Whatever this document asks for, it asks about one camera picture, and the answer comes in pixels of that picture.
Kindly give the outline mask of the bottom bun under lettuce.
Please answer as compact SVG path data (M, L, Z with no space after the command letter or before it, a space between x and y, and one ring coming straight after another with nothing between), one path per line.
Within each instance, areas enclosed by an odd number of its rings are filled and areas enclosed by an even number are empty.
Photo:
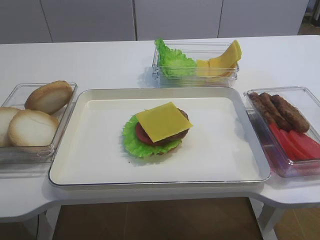
M175 147L172 147L171 149L169 149L169 150L167 150L167 151L164 151L164 152L159 152L159 153L157 153L157 155L164 155L164 154L167 154L167 153L169 153L169 152L172 152L172 151L174 151L176 148L178 148L179 147L179 145L177 145L177 146L175 146Z

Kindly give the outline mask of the green lettuce leaf on tray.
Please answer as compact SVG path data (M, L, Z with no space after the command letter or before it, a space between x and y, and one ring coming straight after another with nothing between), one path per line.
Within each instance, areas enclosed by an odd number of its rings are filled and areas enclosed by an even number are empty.
M123 145L125 150L138 158L145 158L152 155L166 154L178 147L182 140L174 140L162 146L151 146L143 143L136 135L136 124L138 119L133 115L124 125L122 130Z

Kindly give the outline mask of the clear box with lettuce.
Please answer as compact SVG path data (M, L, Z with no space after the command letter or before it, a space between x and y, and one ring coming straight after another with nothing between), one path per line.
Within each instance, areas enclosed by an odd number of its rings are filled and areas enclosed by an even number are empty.
M233 42L154 41L152 77L160 87L225 86L238 78L242 50Z

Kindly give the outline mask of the green lettuce leaf in box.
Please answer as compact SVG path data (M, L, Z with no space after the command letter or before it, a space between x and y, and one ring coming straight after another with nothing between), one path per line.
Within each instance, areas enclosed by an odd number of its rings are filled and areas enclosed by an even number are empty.
M156 39L154 43L159 55L158 65L167 78L195 74L197 64L192 58L186 57L180 49L169 48L162 38Z

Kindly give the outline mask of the yellow cheese slice stack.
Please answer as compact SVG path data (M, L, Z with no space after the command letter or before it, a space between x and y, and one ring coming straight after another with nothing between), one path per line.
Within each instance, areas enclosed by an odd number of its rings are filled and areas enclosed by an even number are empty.
M198 77L230 76L241 57L240 44L237 40L234 40L222 55L209 60L197 60L196 75Z

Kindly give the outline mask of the red tomato slice on burger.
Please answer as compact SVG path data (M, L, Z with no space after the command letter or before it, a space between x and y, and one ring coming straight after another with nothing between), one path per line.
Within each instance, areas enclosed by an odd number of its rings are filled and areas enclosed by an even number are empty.
M152 142L148 134L145 132L145 130L142 128L141 124L138 122L135 126L135 134L138 137L138 139L143 142L144 144L147 144L149 146L154 146L155 143Z

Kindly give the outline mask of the white metal tray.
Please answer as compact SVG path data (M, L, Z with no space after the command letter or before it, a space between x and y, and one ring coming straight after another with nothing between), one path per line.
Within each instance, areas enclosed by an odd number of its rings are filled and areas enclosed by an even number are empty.
M192 123L174 150L137 158L125 123L172 102ZM239 93L230 87L91 89L82 92L49 170L57 186L259 183L271 169Z

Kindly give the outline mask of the brown meat patty back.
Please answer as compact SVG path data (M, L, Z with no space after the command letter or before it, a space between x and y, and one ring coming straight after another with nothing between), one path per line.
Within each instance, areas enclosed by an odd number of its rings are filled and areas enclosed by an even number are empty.
M260 99L260 96L255 92L250 93L248 96L254 107L259 111L260 115L265 119L265 121L268 124L275 124L275 119L272 117L272 115L269 113L269 111L263 104L262 100Z

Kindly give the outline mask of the brown meat patty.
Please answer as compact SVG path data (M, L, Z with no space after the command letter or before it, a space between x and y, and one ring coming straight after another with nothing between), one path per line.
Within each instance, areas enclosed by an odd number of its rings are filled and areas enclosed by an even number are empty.
M272 103L270 94L264 92L261 93L259 97L280 129L283 129L287 132L293 129L289 122L282 117L275 105Z
M306 133L310 129L309 122L299 110L279 95L271 96L271 101L281 116L299 133Z
M268 124L275 124L275 119L272 117L272 115L269 113L269 111L263 104L262 100L260 99L260 96L255 92L250 93L248 96L254 107L259 111L260 115L265 119L265 121Z

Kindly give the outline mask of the brown meat patty middle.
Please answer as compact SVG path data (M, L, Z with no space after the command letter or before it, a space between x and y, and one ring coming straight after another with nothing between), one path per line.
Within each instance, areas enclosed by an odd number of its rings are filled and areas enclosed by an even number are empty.
M280 129L283 129L287 132L293 129L289 122L282 117L275 105L272 103L270 94L264 92L261 93L259 97Z

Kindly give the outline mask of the bun half back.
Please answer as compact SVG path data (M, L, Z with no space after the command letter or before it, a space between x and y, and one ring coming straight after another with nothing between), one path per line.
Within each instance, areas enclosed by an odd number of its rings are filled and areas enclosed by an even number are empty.
M70 101L73 89L66 81L54 81L34 90L27 98L26 110L41 111L53 115Z

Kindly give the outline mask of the bun half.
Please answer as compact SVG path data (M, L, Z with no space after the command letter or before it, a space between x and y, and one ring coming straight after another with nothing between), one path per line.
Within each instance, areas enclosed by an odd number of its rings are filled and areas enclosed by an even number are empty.
M21 110L10 121L8 138L16 147L49 145L57 131L59 121L38 110Z
M15 107L1 107L0 108L0 146L8 147L11 142L8 137L8 129L13 117L20 111Z
M54 81L34 90L27 98L26 110L41 111L53 115L70 101L73 89L66 81Z

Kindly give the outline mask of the red tomato slice back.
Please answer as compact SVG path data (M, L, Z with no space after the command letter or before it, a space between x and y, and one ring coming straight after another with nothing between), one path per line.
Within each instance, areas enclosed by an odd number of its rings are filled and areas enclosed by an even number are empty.
M275 123L269 124L269 129L272 131L273 135L276 137L278 143L283 148L284 152L286 153L287 157L290 159L290 152L286 148L286 143L284 138L282 137L280 130L278 129L277 125Z

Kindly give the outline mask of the clear box with patties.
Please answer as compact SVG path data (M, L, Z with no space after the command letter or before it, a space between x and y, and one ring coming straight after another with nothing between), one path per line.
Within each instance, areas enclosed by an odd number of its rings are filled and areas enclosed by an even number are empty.
M281 177L320 173L320 102L302 86L245 92L248 114L273 170Z

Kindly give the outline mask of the clear box with buns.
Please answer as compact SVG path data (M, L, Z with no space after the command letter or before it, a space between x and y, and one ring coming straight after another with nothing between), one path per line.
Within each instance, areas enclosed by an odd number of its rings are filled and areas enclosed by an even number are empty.
M74 108L74 82L18 84L0 107L0 176L44 175Z

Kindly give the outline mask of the bun half front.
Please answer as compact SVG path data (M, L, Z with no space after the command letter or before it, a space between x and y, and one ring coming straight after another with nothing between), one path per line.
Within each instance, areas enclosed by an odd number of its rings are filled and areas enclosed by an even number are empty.
M57 131L59 121L38 110L21 110L10 121L8 138L16 147L49 145Z

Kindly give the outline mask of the brown meat patty front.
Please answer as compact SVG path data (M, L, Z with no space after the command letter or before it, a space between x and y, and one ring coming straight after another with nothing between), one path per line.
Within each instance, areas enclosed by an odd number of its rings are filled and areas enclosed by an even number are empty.
M310 129L309 122L299 110L279 95L271 96L271 101L281 116L299 133L306 133Z

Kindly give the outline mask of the red tomato slice middle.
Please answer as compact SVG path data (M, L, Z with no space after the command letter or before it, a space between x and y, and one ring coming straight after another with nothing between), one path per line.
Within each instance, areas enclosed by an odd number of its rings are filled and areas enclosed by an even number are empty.
M294 143L290 140L288 132L286 132L283 129L280 129L279 132L285 141L286 148L289 150L290 153L289 158L292 161L304 161L309 159L309 156L306 153L303 153L301 150L299 150L298 147L295 146Z

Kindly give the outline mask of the white table leg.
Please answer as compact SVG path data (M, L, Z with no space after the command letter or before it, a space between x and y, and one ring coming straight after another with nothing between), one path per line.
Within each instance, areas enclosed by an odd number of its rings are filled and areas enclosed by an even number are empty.
M266 203L262 204L261 211L258 214L257 222L264 240L278 239L274 227L282 219L284 213L284 209L273 207Z

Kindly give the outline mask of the red tomato slice front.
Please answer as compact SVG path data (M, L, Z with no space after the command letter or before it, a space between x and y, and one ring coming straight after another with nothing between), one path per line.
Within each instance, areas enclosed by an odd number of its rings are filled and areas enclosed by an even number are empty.
M292 143L309 159L320 158L320 144L304 133L291 130L288 134Z

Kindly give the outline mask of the bun half left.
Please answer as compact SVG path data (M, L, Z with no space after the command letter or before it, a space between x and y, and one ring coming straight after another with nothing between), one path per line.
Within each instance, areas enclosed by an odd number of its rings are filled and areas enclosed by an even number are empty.
M13 117L20 111L15 107L1 107L0 108L0 146L8 147L11 142L8 137L8 129Z

